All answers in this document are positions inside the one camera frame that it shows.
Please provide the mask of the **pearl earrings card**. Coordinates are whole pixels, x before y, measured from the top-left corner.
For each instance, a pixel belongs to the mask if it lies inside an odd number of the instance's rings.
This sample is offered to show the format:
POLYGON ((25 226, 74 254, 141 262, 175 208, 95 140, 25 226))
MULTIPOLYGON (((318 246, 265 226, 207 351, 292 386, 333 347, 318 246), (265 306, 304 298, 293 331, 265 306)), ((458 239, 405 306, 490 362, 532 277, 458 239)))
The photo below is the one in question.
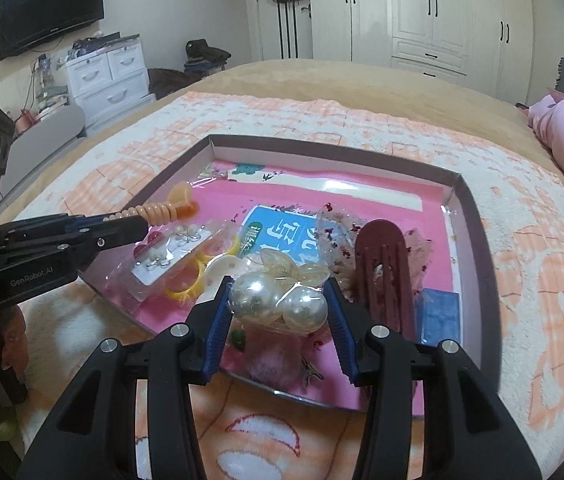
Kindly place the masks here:
POLYGON ((151 231, 159 231, 163 238, 140 260, 133 258, 133 247, 106 278, 111 290, 121 290, 137 301, 174 292, 178 274, 192 274, 190 280, 196 282, 207 264, 230 252, 237 239, 237 227, 230 222, 175 224, 151 231))

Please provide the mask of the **peach spiral hair clip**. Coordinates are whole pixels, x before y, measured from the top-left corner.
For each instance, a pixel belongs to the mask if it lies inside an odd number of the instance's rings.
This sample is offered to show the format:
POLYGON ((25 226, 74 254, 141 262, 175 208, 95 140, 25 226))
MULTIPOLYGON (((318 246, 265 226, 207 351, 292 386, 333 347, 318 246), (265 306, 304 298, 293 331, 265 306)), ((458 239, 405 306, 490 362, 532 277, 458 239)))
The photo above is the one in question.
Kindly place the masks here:
POLYGON ((171 188, 167 200, 129 207, 116 214, 109 214, 105 221, 141 217, 149 226, 164 226, 175 221, 190 220, 198 213, 199 203, 193 200, 193 186, 181 181, 171 188))

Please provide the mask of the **white pink hair claw clip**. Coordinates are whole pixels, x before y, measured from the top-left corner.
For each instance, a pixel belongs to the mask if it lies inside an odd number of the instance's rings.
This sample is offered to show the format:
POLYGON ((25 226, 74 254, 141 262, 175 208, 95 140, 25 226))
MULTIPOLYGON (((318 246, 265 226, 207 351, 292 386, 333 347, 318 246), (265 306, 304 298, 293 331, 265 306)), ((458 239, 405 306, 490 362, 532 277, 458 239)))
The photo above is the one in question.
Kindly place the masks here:
POLYGON ((248 263, 242 258, 232 255, 222 255, 213 258, 201 276, 203 292, 197 298, 197 304, 215 298, 221 282, 226 276, 239 278, 247 271, 248 263))

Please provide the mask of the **large pearl hair clip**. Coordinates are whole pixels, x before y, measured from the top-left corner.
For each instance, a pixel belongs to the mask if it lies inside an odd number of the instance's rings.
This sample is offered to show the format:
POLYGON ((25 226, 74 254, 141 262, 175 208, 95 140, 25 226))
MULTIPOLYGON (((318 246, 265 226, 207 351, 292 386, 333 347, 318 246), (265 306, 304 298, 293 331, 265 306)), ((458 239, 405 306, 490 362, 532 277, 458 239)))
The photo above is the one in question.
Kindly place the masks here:
POLYGON ((241 258, 232 274, 227 306, 241 322, 280 334, 308 336, 327 318, 323 285, 329 268, 322 263, 295 263, 276 249, 241 258))

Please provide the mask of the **maroon hair barrette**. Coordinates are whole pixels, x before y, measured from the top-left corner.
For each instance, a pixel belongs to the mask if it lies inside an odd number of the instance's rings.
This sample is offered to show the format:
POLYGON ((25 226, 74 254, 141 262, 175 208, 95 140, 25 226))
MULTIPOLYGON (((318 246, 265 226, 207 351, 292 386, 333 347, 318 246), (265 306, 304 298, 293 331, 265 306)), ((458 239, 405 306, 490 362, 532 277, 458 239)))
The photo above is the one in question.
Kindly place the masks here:
POLYGON ((407 246, 388 220, 367 223, 355 239, 355 293, 376 324, 416 341, 407 246))

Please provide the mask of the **beige dotted mesh hair bow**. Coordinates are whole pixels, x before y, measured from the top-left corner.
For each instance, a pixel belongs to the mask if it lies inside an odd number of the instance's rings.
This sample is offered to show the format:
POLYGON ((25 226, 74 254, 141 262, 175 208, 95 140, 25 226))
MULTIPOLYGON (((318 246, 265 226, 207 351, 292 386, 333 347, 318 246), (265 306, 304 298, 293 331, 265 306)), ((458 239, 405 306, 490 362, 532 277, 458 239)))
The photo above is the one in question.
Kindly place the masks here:
MULTIPOLYGON (((318 244, 319 260, 335 276, 345 297, 355 300, 355 241, 367 222, 347 209, 326 203, 315 216, 314 236, 318 244)), ((402 232, 408 253, 413 295, 423 289, 434 242, 418 229, 402 232)))

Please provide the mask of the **small blue box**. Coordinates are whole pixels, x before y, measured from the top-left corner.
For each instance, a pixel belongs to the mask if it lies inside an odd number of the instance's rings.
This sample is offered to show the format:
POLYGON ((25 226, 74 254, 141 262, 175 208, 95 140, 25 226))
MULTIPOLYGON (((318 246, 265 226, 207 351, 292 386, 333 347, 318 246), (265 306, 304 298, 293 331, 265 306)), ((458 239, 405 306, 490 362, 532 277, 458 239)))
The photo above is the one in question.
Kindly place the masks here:
POLYGON ((453 339, 460 342, 460 296, 456 292, 424 288, 414 301, 415 321, 419 342, 437 346, 453 339))

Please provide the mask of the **dark cardboard box tray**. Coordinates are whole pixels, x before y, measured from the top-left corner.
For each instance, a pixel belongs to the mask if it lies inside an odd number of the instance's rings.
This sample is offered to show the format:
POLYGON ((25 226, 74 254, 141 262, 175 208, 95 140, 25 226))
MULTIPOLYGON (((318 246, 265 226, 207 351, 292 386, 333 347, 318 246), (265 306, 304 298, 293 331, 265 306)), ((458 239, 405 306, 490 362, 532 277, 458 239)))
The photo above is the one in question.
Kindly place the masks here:
POLYGON ((131 197, 164 200, 194 186, 198 223, 227 221, 251 252, 273 248, 298 263, 342 263, 355 253, 340 221, 388 220, 431 241, 423 286, 457 298, 458 339, 492 385, 501 376, 498 289, 486 231, 461 174, 391 155, 298 140, 211 134, 131 197))

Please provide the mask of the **white drawer cabinet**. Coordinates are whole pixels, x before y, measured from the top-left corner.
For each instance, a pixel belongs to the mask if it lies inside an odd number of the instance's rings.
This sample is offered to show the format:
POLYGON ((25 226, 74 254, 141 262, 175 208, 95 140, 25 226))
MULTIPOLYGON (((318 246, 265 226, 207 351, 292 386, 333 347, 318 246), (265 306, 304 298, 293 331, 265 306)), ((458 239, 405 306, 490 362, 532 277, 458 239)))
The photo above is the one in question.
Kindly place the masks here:
POLYGON ((156 101, 149 91, 140 37, 120 38, 67 61, 70 102, 84 112, 88 136, 117 124, 156 101))

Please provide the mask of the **clutter on side desk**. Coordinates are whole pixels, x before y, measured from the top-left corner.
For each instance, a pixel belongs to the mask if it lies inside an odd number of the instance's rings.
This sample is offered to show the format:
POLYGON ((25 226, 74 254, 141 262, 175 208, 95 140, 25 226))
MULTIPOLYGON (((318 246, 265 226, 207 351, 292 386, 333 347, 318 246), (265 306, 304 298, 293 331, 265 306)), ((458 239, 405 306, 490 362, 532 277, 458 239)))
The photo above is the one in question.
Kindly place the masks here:
POLYGON ((65 52, 52 54, 40 51, 32 62, 25 102, 16 120, 26 118, 28 122, 34 124, 38 122, 37 116, 51 107, 53 101, 63 99, 68 103, 68 87, 55 80, 55 73, 68 61, 108 47, 120 39, 122 39, 120 32, 109 35, 98 32, 96 36, 76 40, 65 52))

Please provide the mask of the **pile of dark clothes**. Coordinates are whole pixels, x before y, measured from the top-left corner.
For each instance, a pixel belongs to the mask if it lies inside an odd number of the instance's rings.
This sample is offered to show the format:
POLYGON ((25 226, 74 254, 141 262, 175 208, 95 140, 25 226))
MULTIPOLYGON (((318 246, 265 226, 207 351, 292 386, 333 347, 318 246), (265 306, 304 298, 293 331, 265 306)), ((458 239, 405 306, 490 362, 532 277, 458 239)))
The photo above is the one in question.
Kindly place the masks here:
POLYGON ((183 70, 149 68, 148 90, 157 100, 169 96, 195 82, 222 72, 232 58, 229 51, 209 46, 206 39, 189 40, 185 45, 186 62, 183 70))

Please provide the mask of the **orange white fleece blanket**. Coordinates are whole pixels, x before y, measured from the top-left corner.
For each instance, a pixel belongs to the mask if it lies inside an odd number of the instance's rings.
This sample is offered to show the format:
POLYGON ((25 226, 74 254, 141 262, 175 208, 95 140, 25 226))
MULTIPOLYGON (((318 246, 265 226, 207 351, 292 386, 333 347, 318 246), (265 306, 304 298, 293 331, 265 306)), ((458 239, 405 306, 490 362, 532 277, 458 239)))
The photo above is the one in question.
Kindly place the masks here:
MULTIPOLYGON (((486 228, 500 296, 503 363, 500 394, 544 478, 564 460, 564 181, 513 106, 469 119, 371 112, 344 98, 262 99, 191 90, 163 99, 155 112, 71 154, 68 168, 16 217, 52 212, 99 214, 122 208, 159 170, 215 133, 273 136, 428 162, 468 183, 486 228)), ((28 401, 17 418, 24 449, 53 403, 105 337, 124 344, 140 328, 78 281, 23 306, 30 364, 28 401)), ((201 452, 212 479, 350 479, 362 415, 287 402, 218 374, 192 391, 201 452)))

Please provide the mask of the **white door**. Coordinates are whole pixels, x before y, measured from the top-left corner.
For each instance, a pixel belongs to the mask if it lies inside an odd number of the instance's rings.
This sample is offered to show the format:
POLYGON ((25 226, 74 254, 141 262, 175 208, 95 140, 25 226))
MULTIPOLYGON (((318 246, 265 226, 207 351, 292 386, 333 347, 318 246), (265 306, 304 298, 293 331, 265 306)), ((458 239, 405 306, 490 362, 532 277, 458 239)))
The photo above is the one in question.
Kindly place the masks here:
POLYGON ((313 58, 310 1, 246 0, 253 60, 313 58))

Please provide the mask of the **tan bed cover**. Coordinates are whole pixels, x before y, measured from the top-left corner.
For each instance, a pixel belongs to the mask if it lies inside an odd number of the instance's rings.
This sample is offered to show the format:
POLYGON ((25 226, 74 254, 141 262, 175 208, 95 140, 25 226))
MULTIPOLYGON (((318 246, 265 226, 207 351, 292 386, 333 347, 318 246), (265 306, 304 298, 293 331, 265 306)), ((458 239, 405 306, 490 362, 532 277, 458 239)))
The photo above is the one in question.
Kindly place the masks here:
POLYGON ((118 131, 170 104, 189 92, 255 96, 294 101, 335 101, 354 110, 368 110, 413 122, 478 136, 507 148, 556 174, 564 174, 541 148, 527 119, 514 105, 474 90, 434 80, 405 70, 350 62, 314 60, 265 61, 240 65, 212 75, 165 96, 114 126, 85 140, 56 159, 20 196, 0 205, 0 222, 15 219, 58 176, 91 148, 118 131))

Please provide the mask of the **white wardrobe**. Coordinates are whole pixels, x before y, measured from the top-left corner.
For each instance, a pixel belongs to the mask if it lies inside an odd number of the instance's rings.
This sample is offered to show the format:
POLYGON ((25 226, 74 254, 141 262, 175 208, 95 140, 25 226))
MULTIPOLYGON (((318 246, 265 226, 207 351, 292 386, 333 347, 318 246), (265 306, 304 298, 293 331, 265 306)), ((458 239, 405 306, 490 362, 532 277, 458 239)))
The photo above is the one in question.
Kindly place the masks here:
POLYGON ((409 70, 510 104, 529 91, 531 0, 310 0, 313 56, 409 70))

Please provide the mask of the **black wall television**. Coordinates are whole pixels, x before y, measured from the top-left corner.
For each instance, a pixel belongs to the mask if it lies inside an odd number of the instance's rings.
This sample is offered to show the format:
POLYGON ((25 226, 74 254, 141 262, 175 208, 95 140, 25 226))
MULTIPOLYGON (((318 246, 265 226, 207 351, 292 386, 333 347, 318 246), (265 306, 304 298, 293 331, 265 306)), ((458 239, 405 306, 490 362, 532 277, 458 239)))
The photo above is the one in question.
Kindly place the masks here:
POLYGON ((0 58, 14 58, 102 18, 104 0, 0 0, 0 58))

